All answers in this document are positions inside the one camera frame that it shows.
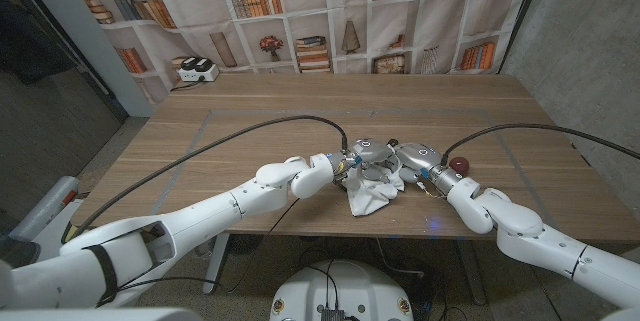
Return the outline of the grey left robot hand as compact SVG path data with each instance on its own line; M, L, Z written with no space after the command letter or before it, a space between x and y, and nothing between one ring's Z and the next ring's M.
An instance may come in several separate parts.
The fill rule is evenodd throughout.
M391 175L400 166L393 147L372 138L356 140L349 147L348 156L360 177L368 181L391 183Z

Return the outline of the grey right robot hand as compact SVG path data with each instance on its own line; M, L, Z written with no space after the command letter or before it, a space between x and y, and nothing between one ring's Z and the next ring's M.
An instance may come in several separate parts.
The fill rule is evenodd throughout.
M395 155L402 164L399 176L409 183L417 183L419 178L434 181L442 171L442 154L421 143L403 143L394 147Z

